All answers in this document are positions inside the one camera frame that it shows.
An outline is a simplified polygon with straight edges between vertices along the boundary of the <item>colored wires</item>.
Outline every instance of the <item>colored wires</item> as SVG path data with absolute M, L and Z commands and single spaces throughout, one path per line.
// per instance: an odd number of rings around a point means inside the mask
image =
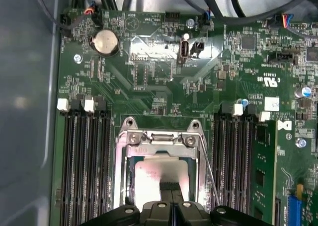
M 84 15 L 91 15 L 95 12 L 95 3 L 93 2 L 89 8 L 84 11 Z
M 290 21 L 293 19 L 293 14 L 282 14 L 283 18 L 283 27 L 287 29 L 290 26 Z
M 305 0 L 291 0 L 290 2 L 275 8 L 273 10 L 267 11 L 265 13 L 255 15 L 255 16 L 249 16 L 249 17 L 242 17 L 242 18 L 237 18 L 237 17 L 224 17 L 222 15 L 222 12 L 220 11 L 216 0 L 204 0 L 206 4 L 208 5 L 209 9 L 213 12 L 214 16 L 216 19 L 222 21 L 226 25 L 247 25 L 253 22 L 256 22 L 258 20 L 264 20 L 269 17 L 274 16 L 278 12 L 286 11 L 291 8 L 294 8 L 295 6 L 299 5 L 302 1 Z
M 308 35 L 308 34 L 304 34 L 299 32 L 298 30 L 293 29 L 290 26 L 290 22 L 293 19 L 294 15 L 293 14 L 282 14 L 282 19 L 283 19 L 283 27 L 287 30 L 289 30 L 291 33 L 300 36 L 302 38 L 305 39 L 318 39 L 318 36 L 315 35 Z

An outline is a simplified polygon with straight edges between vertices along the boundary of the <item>white label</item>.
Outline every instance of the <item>white label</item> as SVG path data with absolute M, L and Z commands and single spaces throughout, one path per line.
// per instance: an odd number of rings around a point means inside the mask
M 286 130 L 286 131 L 291 131 L 292 130 L 292 121 L 285 121 L 282 122 L 280 120 L 277 121 L 277 130 Z
M 266 87 L 277 88 L 280 78 L 274 77 L 257 77 L 258 82 L 264 82 Z
M 278 97 L 265 97 L 264 99 L 265 111 L 279 111 L 279 98 Z

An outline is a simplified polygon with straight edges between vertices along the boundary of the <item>ram slot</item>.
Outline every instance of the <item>ram slot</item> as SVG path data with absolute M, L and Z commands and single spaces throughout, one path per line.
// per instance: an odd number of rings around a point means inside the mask
M 86 192 L 86 221 L 94 218 L 95 184 L 96 184 L 96 158 L 97 158 L 97 137 L 98 118 L 90 118 L 88 132 L 88 149 L 86 154 L 87 162 L 87 192 Z
M 238 183 L 236 198 L 237 203 L 235 209 L 241 212 L 248 212 L 249 210 L 249 184 L 250 184 L 250 154 L 251 154 L 251 133 L 252 123 L 246 119 L 241 122 L 241 131 L 239 137 L 239 160 L 238 165 Z
M 237 177 L 236 177 L 236 192 L 235 192 L 235 209 L 240 209 L 242 202 L 241 202 L 241 196 L 244 194 L 244 137 L 245 137 L 245 131 L 244 128 L 244 121 L 240 121 L 238 128 L 238 151 L 237 151 Z
M 86 135 L 86 116 L 78 117 L 78 131 L 74 150 L 74 200 L 73 225 L 81 224 L 81 205 L 83 201 L 84 150 Z
M 216 188 L 219 193 L 220 201 L 224 201 L 224 159 L 226 144 L 226 121 L 218 114 L 215 115 L 212 147 L 212 170 L 215 179 Z M 216 206 L 215 196 L 212 197 L 212 207 Z
M 63 174 L 62 174 L 62 205 L 60 225 L 69 225 L 69 200 L 72 175 L 72 144 L 73 144 L 73 127 L 74 120 L 72 114 L 65 116 L 64 128 L 64 153 L 63 153 Z
M 252 151 L 253 151 L 253 139 L 255 137 L 255 124 L 253 120 L 248 120 L 246 122 L 246 165 L 245 165 L 245 204 L 243 212 L 249 212 L 249 205 L 250 205 L 250 191 L 251 191 L 251 168 L 252 168 Z
M 99 171 L 99 211 L 98 214 L 107 212 L 108 202 L 108 170 L 109 170 L 109 137 L 110 137 L 110 120 L 107 116 L 101 116 L 100 120 L 100 171 Z

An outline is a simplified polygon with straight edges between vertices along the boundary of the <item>cable connector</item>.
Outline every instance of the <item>cable connector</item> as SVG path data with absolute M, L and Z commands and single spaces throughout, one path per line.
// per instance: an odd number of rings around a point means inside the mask
M 276 14 L 272 18 L 267 20 L 268 28 L 283 28 L 283 17 L 282 14 Z

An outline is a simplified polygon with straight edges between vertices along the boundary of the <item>black dimm slot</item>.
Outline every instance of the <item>black dimm slot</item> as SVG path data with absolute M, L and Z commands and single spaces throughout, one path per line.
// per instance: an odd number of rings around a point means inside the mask
M 85 150 L 85 133 L 86 133 L 86 117 L 78 118 L 78 133 L 76 141 L 76 151 L 74 155 L 75 162 L 75 180 L 74 180 L 74 204 L 73 204 L 73 225 L 81 224 L 81 205 L 83 191 L 83 176 L 84 176 L 84 150 Z
M 109 169 L 109 137 L 110 137 L 110 119 L 107 116 L 101 116 L 101 161 L 99 171 L 99 215 L 106 213 L 107 211 L 107 176 Z
M 73 125 L 74 118 L 72 115 L 65 116 L 64 128 L 64 155 L 63 155 L 63 173 L 62 173 L 62 205 L 61 205 L 61 218 L 60 225 L 68 225 L 68 192 L 70 188 L 70 172 L 72 162 L 72 141 L 73 141 Z
M 236 172 L 236 203 L 235 209 L 239 210 L 241 206 L 241 194 L 244 190 L 244 177 L 242 177 L 242 173 L 244 171 L 244 161 L 242 159 L 243 151 L 244 151 L 244 123 L 240 121 L 238 123 L 238 149 L 237 149 L 237 172 Z
M 252 160 L 251 160 L 251 156 L 252 156 L 252 151 L 253 151 L 253 145 L 252 145 L 252 139 L 254 139 L 255 136 L 255 124 L 253 122 L 253 120 L 248 121 L 247 123 L 247 145 L 248 145 L 248 151 L 247 151 L 247 163 L 246 163 L 246 195 L 249 196 L 250 195 L 250 188 L 251 188 L 251 168 L 252 168 Z M 249 198 L 246 197 L 245 199 L 245 213 L 248 213 L 249 210 L 249 205 L 250 205 L 250 200 Z
M 232 123 L 230 121 L 226 121 L 226 134 L 225 134 L 225 143 L 224 143 L 224 168 L 223 168 L 223 174 L 224 174 L 224 201 L 223 205 L 229 206 L 229 194 L 230 194 L 230 188 L 229 188 L 229 178 L 231 177 L 230 173 L 230 148 L 231 148 L 231 135 L 232 135 Z
M 231 138 L 231 150 L 230 150 L 230 182 L 229 182 L 229 187 L 230 187 L 230 202 L 229 206 L 231 208 L 234 207 L 235 205 L 235 189 L 236 189 L 236 184 L 235 184 L 235 178 L 236 178 L 236 162 L 237 162 L 237 140 L 238 140 L 238 121 L 235 119 L 232 122 L 233 126 L 233 131 L 232 131 L 232 138 Z
M 96 171 L 96 154 L 97 154 L 97 127 L 98 119 L 90 119 L 89 128 L 89 145 L 87 154 L 87 205 L 86 205 L 86 221 L 94 218 L 94 192 L 95 192 L 95 171 Z
M 219 134 L 220 134 L 220 121 L 217 120 L 216 118 L 214 119 L 213 122 L 213 142 L 212 142 L 212 171 L 213 171 L 213 176 L 214 176 L 214 181 L 215 181 L 215 186 L 218 190 L 218 193 L 220 193 L 220 181 L 219 181 L 219 169 L 218 169 L 218 157 L 219 157 L 219 151 L 218 151 L 218 146 L 219 146 Z M 211 191 L 212 194 L 212 202 L 211 202 L 211 207 L 215 207 L 215 195 L 213 191 Z
M 220 168 L 219 172 L 219 179 L 220 179 L 220 192 L 221 192 L 221 198 L 220 201 L 224 203 L 225 201 L 225 185 L 224 185 L 224 180 L 225 180 L 225 157 L 226 157 L 226 144 L 227 144 L 227 133 L 228 133 L 228 128 L 227 128 L 227 122 L 224 120 L 222 121 L 222 133 L 220 134 L 220 157 L 219 157 L 219 162 L 218 166 Z

